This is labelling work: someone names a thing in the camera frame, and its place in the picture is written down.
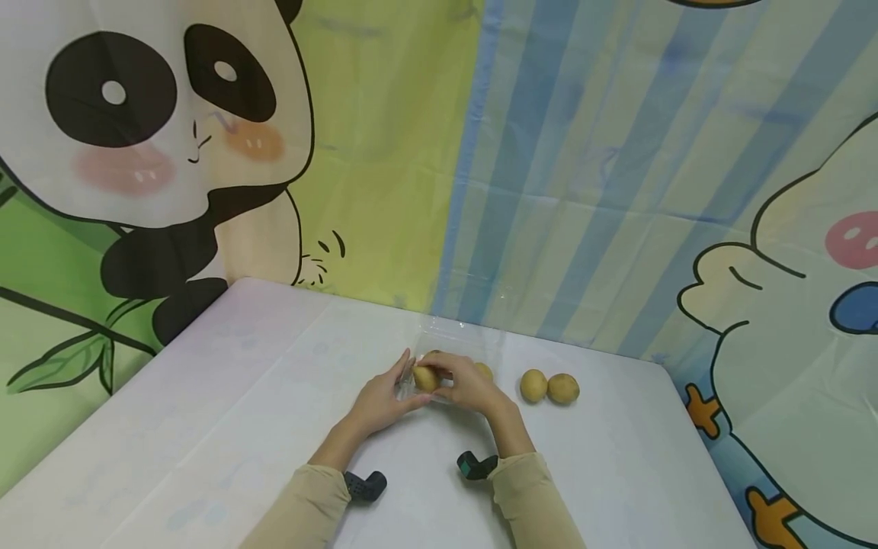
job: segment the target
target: forearm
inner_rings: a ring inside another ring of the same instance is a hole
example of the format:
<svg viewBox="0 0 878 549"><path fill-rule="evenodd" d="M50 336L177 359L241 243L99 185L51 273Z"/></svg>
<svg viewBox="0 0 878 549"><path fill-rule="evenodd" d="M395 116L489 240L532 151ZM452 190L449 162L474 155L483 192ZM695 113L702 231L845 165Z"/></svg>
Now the forearm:
<svg viewBox="0 0 878 549"><path fill-rule="evenodd" d="M503 459L489 478L518 549L585 549L542 456Z"/></svg>
<svg viewBox="0 0 878 549"><path fill-rule="evenodd" d="M344 473L367 436L362 427L345 417L329 431L326 440L308 460L308 465L332 467Z"/></svg>
<svg viewBox="0 0 878 549"><path fill-rule="evenodd" d="M350 502L343 472L364 439L363 430L350 419L338 422L241 547L323 549Z"/></svg>
<svg viewBox="0 0 878 549"><path fill-rule="evenodd" d="M501 458L511 458L536 451L524 426L518 405L505 395L486 411L485 418L491 426L497 453Z"/></svg>
<svg viewBox="0 0 878 549"><path fill-rule="evenodd" d="M350 494L337 469L303 466L241 549L323 549L335 537L348 502Z"/></svg>

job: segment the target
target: cartoon backdrop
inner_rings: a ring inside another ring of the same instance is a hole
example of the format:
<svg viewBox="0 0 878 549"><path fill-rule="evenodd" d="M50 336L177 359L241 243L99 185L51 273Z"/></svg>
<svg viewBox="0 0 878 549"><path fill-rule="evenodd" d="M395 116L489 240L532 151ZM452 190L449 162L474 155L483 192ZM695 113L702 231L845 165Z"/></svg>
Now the cartoon backdrop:
<svg viewBox="0 0 878 549"><path fill-rule="evenodd" d="M0 493L258 276L660 363L878 546L871 0L0 6Z"/></svg>

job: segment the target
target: beige sleeve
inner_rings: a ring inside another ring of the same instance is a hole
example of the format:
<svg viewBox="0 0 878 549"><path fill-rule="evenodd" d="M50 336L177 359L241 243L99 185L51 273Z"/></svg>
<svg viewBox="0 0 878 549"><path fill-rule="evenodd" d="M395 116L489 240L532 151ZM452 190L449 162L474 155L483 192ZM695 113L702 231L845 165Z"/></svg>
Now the beige sleeve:
<svg viewBox="0 0 878 549"><path fill-rule="evenodd" d="M241 549L323 549L335 537L349 502L341 473L331 467L302 466Z"/></svg>
<svg viewBox="0 0 878 549"><path fill-rule="evenodd" d="M488 479L518 549L586 548L543 456L501 459Z"/></svg>

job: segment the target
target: potato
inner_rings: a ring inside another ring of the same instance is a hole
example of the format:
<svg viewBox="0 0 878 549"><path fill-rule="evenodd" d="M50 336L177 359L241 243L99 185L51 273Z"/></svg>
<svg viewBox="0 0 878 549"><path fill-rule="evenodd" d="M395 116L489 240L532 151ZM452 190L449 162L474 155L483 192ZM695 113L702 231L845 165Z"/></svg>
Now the potato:
<svg viewBox="0 0 878 549"><path fill-rule="evenodd" d="M539 402L546 395L548 382L539 370L527 370L522 376L522 397L528 402Z"/></svg>
<svg viewBox="0 0 878 549"><path fill-rule="evenodd" d="M569 373L559 373L549 379L549 398L558 404L570 404L579 398L579 383Z"/></svg>
<svg viewBox="0 0 878 549"><path fill-rule="evenodd" d="M493 372L491 372L491 368L489 368L487 364L485 364L484 362L477 362L476 367L479 369L480 372L485 374L485 377L493 381Z"/></svg>
<svg viewBox="0 0 878 549"><path fill-rule="evenodd" d="M427 366L415 366L412 368L414 386L423 393L432 393L439 388L439 374L433 368Z"/></svg>

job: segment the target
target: orange foot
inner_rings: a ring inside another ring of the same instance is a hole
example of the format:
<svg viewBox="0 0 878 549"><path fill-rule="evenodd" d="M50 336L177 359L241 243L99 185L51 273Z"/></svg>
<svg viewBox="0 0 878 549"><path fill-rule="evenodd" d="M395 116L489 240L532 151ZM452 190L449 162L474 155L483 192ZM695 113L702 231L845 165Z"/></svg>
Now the orange foot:
<svg viewBox="0 0 878 549"><path fill-rule="evenodd" d="M689 395L686 411L692 418L692 423L698 429L703 430L711 440L716 440L719 437L719 424L715 419L716 415L719 414L719 401L716 397L705 401L702 392L694 383L686 386L686 394Z"/></svg>
<svg viewBox="0 0 878 549"><path fill-rule="evenodd" d="M772 549L805 549L788 523L802 512L783 494L767 500L758 488L747 488L747 504L753 511L753 531L762 545Z"/></svg>

